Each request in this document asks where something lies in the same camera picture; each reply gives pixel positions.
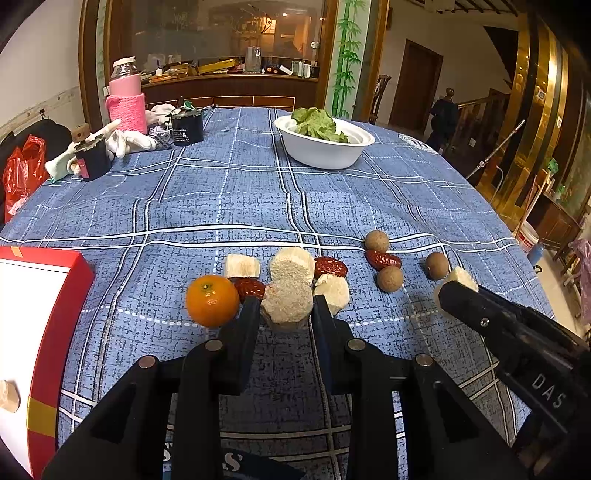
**doorway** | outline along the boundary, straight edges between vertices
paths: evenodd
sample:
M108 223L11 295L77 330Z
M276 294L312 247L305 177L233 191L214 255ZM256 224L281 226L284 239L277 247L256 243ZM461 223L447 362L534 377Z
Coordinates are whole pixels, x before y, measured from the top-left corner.
M389 124L423 135L443 56L407 39Z

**bottle cap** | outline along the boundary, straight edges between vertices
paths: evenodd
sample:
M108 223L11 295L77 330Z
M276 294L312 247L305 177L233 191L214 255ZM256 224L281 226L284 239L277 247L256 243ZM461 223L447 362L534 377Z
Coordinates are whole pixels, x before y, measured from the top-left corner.
M133 63L135 62L135 57L125 57L124 59L115 60L113 62L113 68L118 67L120 65L124 65L125 63Z

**lettuce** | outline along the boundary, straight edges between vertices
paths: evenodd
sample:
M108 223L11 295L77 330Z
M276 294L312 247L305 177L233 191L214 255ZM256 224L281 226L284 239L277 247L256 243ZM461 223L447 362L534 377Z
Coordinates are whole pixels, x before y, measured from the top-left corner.
M331 142L349 143L347 135L336 132L336 123L326 110L318 110L315 106L300 107L293 111L291 117L297 122L296 133Z

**wall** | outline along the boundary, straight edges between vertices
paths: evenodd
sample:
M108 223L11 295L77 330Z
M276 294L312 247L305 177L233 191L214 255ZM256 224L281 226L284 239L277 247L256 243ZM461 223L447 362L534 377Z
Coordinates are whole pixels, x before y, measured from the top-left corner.
M517 18L509 14L454 12L430 13L407 0L391 0L392 28L385 32L380 74L390 75L378 113L378 122L387 124L396 93L406 40L419 43L443 56L435 99L446 87L456 91L456 103L488 96L490 88L509 93L505 70L483 25L517 30ZM425 135L431 128L427 125Z
M22 128L20 114L36 106L47 106L49 117L68 128L84 123L78 80L81 6L82 0L46 0L2 50L0 125Z
M371 1L339 0L329 85L324 103L324 108L332 116L351 118L353 113Z

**red date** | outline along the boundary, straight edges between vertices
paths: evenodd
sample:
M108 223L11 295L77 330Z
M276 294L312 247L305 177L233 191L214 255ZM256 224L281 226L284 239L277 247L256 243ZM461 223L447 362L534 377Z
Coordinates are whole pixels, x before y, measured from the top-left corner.
M382 270L385 267L402 267L402 261L392 254L383 254L376 252L375 250L367 250L365 252L365 258L367 258L369 265L374 267L377 271Z
M240 301L244 303L246 297L256 297L259 300L265 295L265 284L253 278L239 278L234 282L238 290Z
M314 269L314 278L318 279L322 274L328 273L337 277L346 277L349 269L340 260L332 257L318 257Z

